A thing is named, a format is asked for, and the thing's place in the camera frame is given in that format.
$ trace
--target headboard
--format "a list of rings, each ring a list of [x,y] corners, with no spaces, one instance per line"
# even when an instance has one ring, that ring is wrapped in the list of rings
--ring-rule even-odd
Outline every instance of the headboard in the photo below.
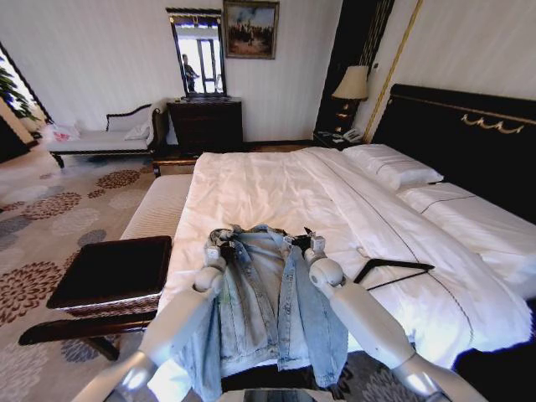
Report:
[[[536,100],[395,84],[373,142],[536,224]]]

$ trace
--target wooden floor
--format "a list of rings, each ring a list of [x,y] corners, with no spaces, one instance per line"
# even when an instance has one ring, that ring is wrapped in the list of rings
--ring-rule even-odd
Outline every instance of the wooden floor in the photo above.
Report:
[[[259,145],[250,148],[250,152],[292,152],[307,148],[309,145]]]

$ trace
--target framed painting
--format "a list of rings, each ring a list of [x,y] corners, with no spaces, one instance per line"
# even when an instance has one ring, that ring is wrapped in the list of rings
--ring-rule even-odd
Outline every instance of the framed painting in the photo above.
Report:
[[[275,59],[277,2],[224,2],[225,56]]]

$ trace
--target mirror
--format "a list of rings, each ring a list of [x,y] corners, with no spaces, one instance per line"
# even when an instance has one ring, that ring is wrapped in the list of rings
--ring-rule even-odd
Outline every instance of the mirror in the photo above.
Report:
[[[226,95],[221,11],[166,8],[186,96]]]

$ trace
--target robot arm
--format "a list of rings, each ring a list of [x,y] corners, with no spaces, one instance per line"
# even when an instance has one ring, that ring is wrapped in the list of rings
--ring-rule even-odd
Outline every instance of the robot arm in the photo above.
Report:
[[[207,250],[207,260],[206,266],[196,275],[193,288],[180,291],[151,321],[138,350],[125,361],[101,371],[73,402],[123,400],[113,393],[114,389],[126,392],[140,389],[171,357],[172,343],[176,348],[186,344],[223,284],[225,260],[218,247]]]
[[[457,374],[435,366],[411,347],[404,329],[369,292],[343,274],[341,266],[323,252],[325,240],[312,237],[305,257],[309,277],[327,297],[341,322],[363,350],[393,370],[409,389],[435,401],[485,401]],[[134,390],[145,385],[171,352],[181,348],[208,312],[223,283],[225,261],[218,247],[207,249],[206,266],[193,288],[179,292],[151,322],[139,349],[125,361],[103,370],[73,399],[96,402],[117,397],[114,389]]]
[[[485,401],[454,372],[422,358],[402,326],[361,285],[348,280],[341,266],[324,254],[325,240],[312,237],[305,258],[312,283],[363,350],[387,367],[407,388],[434,400]]]

